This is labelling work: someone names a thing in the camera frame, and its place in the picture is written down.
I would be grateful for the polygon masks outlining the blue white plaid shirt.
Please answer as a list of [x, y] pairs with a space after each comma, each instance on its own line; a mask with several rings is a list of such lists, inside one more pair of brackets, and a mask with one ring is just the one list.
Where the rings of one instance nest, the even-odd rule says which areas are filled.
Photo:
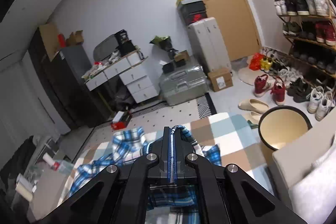
[[[192, 133], [182, 125], [174, 126], [173, 129], [181, 129], [182, 139], [192, 145], [194, 152], [215, 165], [221, 165], [221, 152], [218, 145], [199, 145]], [[72, 196], [105, 167], [111, 164], [116, 166], [131, 164], [140, 156], [147, 155], [152, 151], [154, 143], [142, 127], [117, 132], [111, 142], [111, 148], [103, 152], [97, 159], [90, 160], [87, 164], [76, 165], [77, 171], [69, 192], [66, 194], [67, 197]], [[186, 217], [189, 222], [196, 222], [198, 219], [198, 203], [195, 188], [192, 185], [152, 186], [147, 210], [153, 210], [156, 207], [169, 207], [173, 214]]]

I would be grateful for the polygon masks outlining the checkered bed cover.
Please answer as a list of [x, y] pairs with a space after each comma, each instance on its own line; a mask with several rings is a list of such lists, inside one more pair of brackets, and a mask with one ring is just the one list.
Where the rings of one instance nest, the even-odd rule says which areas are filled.
[[[266, 160], [261, 151], [259, 135], [256, 130], [251, 129], [248, 121], [242, 115], [218, 113], [183, 126], [192, 133], [199, 145], [219, 146], [221, 166], [235, 163], [270, 193], [274, 192]], [[152, 141], [156, 141], [163, 136], [163, 131], [148, 134]], [[74, 180], [77, 171], [76, 165], [87, 164], [90, 160], [97, 159], [103, 152], [111, 148], [111, 143], [111, 141], [100, 143], [86, 150], [79, 157], [67, 179], [58, 203], [63, 203], [68, 198], [66, 194], [68, 194]], [[169, 207], [156, 207], [149, 210], [146, 215], [146, 223], [185, 223], [184, 219], [184, 217], [173, 214]]]

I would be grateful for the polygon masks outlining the silver hard suitcase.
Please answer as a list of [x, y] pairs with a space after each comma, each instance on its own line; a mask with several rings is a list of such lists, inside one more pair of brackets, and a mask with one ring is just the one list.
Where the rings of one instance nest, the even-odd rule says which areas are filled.
[[205, 95], [209, 91], [207, 77], [199, 64], [189, 64], [176, 71], [162, 74], [159, 87], [163, 99], [170, 106]]

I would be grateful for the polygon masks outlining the beige slipper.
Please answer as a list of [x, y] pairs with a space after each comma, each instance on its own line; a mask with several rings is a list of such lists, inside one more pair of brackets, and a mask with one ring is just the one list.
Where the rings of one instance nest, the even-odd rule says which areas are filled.
[[241, 110], [249, 110], [249, 111], [253, 111], [253, 112], [261, 113], [261, 114], [269, 110], [268, 104], [258, 99], [254, 99], [254, 98], [240, 102], [238, 104], [238, 108]]

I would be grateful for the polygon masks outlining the cardboard box on floor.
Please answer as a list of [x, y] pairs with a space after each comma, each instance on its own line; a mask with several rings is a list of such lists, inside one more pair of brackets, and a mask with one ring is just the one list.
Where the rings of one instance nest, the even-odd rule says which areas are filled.
[[214, 92], [222, 91], [223, 89], [233, 86], [231, 71], [226, 67], [209, 72], [208, 77]]

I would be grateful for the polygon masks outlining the white drawer desk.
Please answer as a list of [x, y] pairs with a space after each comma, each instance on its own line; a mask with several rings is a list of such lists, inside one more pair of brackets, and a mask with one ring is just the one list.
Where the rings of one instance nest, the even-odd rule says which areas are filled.
[[140, 57], [133, 51], [112, 64], [108, 64], [86, 82], [89, 91], [118, 76], [127, 87], [135, 102], [140, 103], [157, 97], [160, 93], [159, 76], [151, 57]]

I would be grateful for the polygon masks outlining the round beige black basin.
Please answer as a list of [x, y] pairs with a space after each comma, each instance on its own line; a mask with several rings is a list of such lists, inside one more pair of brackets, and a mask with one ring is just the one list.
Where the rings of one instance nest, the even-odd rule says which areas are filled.
[[277, 151], [303, 136], [312, 128], [304, 112], [292, 106], [277, 106], [265, 112], [258, 124], [258, 133], [264, 145]]

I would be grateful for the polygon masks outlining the left red high-top sneaker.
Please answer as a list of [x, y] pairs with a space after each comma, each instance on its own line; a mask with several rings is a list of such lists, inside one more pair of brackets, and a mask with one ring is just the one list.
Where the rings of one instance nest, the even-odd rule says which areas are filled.
[[267, 91], [269, 91], [273, 87], [273, 82], [269, 81], [267, 74], [264, 74], [256, 77], [254, 87], [254, 95], [256, 97], [262, 97]]

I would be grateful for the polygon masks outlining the dark cabinet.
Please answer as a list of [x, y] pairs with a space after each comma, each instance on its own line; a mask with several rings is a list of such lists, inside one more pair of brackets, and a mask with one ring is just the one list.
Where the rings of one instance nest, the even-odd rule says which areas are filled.
[[74, 130], [93, 128], [108, 120], [110, 111], [99, 92], [90, 91], [82, 76], [92, 64], [81, 44], [59, 48], [59, 32], [52, 24], [36, 29], [28, 51], [38, 78], [56, 111]]

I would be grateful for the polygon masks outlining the white pillow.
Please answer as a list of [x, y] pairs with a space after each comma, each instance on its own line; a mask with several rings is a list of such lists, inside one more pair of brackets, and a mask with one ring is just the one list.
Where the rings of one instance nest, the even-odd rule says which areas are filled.
[[293, 210], [307, 223], [324, 223], [335, 208], [335, 145], [289, 189]]

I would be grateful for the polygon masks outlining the green wrapped bouquet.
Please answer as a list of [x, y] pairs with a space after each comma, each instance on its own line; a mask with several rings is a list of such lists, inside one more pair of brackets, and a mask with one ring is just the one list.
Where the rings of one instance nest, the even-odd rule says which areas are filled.
[[170, 51], [173, 48], [170, 36], [155, 36], [154, 39], [150, 41], [150, 44], [158, 46], [164, 51]]

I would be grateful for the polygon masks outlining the grey bag on desk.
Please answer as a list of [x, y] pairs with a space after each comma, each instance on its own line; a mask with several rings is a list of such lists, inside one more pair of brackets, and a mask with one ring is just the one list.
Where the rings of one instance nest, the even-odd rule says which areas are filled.
[[118, 41], [114, 34], [110, 35], [108, 38], [104, 39], [99, 43], [93, 51], [94, 61], [102, 61], [110, 57], [118, 48]]

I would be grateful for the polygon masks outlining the white sneaker pair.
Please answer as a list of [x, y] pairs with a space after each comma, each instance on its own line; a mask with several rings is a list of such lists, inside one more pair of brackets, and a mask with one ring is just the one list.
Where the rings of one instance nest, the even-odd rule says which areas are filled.
[[329, 111], [335, 107], [333, 93], [331, 91], [324, 91], [321, 86], [313, 88], [306, 98], [309, 101], [307, 111], [311, 114], [315, 114], [317, 121], [323, 120]]

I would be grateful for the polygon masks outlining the yellow lid black box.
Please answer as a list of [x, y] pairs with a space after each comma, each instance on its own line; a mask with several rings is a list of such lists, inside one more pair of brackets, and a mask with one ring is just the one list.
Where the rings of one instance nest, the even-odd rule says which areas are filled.
[[176, 6], [186, 26], [207, 18], [203, 0], [177, 0]]

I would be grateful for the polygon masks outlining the wooden shoe rack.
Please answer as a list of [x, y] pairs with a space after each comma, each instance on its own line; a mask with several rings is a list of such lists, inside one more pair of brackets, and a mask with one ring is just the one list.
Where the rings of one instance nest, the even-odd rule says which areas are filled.
[[290, 43], [285, 56], [314, 85], [335, 84], [335, 5], [331, 0], [273, 0]]

